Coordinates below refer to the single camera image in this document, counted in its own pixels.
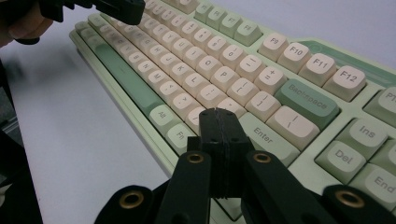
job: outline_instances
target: table surface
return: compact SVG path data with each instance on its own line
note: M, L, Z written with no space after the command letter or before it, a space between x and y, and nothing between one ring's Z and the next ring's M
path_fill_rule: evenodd
M314 37L396 69L396 1L213 0L289 37ZM168 175L68 33L94 9L64 9L34 46L0 49L45 223L93 223L109 197Z

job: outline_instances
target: keyboard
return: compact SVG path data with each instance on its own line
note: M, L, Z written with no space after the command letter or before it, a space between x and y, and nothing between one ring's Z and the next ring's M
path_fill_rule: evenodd
M70 37L170 174L220 107L307 189L349 185L396 216L396 71L209 1L149 0L137 26L91 14ZM211 223L245 223L239 205L212 200Z

